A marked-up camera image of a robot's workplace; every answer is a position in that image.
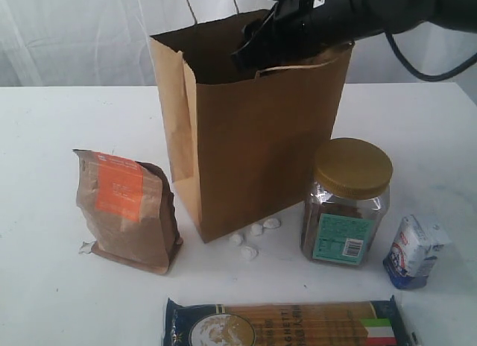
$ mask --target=plastic jar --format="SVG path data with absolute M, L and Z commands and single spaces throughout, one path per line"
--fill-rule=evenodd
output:
M 360 139 L 332 139 L 317 150 L 305 200 L 301 249 L 311 261 L 360 265 L 389 208 L 393 165 Z

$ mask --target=barcode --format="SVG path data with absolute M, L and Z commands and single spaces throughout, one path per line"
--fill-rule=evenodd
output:
M 346 244 L 344 245 L 343 255 L 346 257 L 357 258 L 359 253 L 363 248 L 363 240 L 359 239 L 346 239 Z

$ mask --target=white backdrop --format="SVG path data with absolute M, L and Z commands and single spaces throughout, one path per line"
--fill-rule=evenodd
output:
M 190 0 L 200 22 L 235 13 L 232 0 Z M 240 11 L 270 7 L 237 0 Z M 193 23 L 186 0 L 0 0 L 0 86 L 152 85 L 148 36 Z M 409 60 L 429 73 L 477 51 L 477 35 L 429 24 L 397 39 Z M 415 81 L 383 36 L 362 40 L 348 82 Z M 477 68 L 457 79 L 477 101 Z

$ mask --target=italian flag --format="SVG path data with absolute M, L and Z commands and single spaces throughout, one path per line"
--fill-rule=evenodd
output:
M 386 318 L 361 320 L 367 331 L 367 346 L 394 346 L 397 345 L 391 323 Z

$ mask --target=green label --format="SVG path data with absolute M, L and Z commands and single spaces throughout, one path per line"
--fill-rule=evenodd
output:
M 371 237 L 374 221 L 322 214 L 313 259 L 358 265 Z

